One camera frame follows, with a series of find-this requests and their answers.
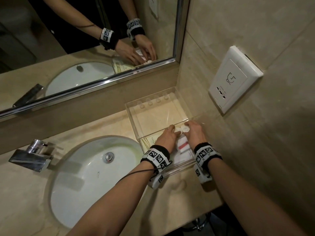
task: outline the hand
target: hand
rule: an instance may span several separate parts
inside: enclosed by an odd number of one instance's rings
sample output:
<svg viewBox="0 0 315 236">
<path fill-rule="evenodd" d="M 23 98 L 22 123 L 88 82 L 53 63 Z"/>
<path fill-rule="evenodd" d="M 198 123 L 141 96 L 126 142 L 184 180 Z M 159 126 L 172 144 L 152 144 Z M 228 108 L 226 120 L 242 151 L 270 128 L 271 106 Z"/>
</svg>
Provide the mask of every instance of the hand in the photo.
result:
<svg viewBox="0 0 315 236">
<path fill-rule="evenodd" d="M 173 132 L 173 129 L 175 129 L 174 125 L 169 126 L 164 130 L 162 135 L 160 135 L 155 144 L 165 147 L 169 153 L 171 153 L 175 146 L 175 140 L 177 137 L 180 136 L 180 131 Z"/>
<path fill-rule="evenodd" d="M 140 55 L 136 52 L 134 47 L 124 43 L 123 41 L 119 40 L 117 42 L 115 51 L 125 60 L 133 63 L 134 65 L 144 64 L 144 59 L 141 58 Z"/>
<path fill-rule="evenodd" d="M 148 53 L 151 57 L 151 60 L 154 61 L 157 59 L 157 55 L 155 53 L 155 49 L 153 47 L 152 42 L 145 35 L 136 35 L 136 42 L 145 57 L 146 61 L 149 60 Z"/>
<path fill-rule="evenodd" d="M 183 132 L 183 134 L 187 137 L 192 150 L 194 150 L 199 143 L 207 142 L 202 127 L 196 121 L 187 121 L 184 124 L 189 126 L 189 132 Z"/>
</svg>

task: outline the red stripe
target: red stripe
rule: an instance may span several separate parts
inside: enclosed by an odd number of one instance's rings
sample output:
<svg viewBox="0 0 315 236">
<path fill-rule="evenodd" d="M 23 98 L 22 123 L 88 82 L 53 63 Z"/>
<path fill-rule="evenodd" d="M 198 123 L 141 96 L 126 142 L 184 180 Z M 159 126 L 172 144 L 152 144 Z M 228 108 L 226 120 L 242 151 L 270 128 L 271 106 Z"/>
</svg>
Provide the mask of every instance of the red stripe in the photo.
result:
<svg viewBox="0 0 315 236">
<path fill-rule="evenodd" d="M 180 150 L 180 149 L 182 149 L 184 146 L 186 146 L 186 145 L 188 145 L 188 142 L 185 142 L 183 145 L 180 145 L 179 147 L 178 147 L 178 149 Z"/>
</svg>

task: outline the clear acrylic tray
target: clear acrylic tray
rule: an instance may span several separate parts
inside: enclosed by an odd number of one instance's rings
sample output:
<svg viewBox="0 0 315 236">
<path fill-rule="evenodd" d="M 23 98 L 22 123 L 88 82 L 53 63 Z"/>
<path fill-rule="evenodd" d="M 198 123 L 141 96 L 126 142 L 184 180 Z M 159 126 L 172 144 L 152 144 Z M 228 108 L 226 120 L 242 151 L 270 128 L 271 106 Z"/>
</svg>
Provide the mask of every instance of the clear acrylic tray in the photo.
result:
<svg viewBox="0 0 315 236">
<path fill-rule="evenodd" d="M 188 120 L 185 113 L 188 111 L 187 105 L 176 87 L 126 103 L 125 106 L 143 152 L 155 143 L 169 125 L 181 127 Z M 182 156 L 183 160 L 176 149 L 172 152 L 170 160 L 173 160 L 173 163 L 165 169 L 165 177 L 194 164 L 194 159 L 187 157 L 187 153 Z"/>
</svg>

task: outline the white wall outlet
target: white wall outlet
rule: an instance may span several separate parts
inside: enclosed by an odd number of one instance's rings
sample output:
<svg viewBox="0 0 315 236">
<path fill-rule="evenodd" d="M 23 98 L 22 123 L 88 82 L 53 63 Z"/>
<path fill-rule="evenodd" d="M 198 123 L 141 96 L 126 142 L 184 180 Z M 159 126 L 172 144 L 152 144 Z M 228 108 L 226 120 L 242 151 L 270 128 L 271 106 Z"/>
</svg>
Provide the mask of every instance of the white wall outlet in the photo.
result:
<svg viewBox="0 0 315 236">
<path fill-rule="evenodd" d="M 149 7 L 156 18 L 158 18 L 158 0 L 149 0 Z"/>
<path fill-rule="evenodd" d="M 231 46 L 216 73 L 209 93 L 223 113 L 264 73 L 236 46 Z"/>
</svg>

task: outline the sink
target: sink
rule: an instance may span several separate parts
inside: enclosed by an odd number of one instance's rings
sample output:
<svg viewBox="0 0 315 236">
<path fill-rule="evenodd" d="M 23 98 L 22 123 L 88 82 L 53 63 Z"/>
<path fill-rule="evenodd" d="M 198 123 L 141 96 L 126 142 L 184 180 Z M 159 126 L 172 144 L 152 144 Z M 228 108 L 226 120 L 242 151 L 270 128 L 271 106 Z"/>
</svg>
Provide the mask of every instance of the sink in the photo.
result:
<svg viewBox="0 0 315 236">
<path fill-rule="evenodd" d="M 55 218 L 72 228 L 92 204 L 140 163 L 142 155 L 138 142 L 120 136 L 101 137 L 72 150 L 51 183 L 49 202 Z"/>
<path fill-rule="evenodd" d="M 111 65 L 87 62 L 74 65 L 57 75 L 48 85 L 45 96 L 59 93 L 86 83 L 114 75 Z"/>
</svg>

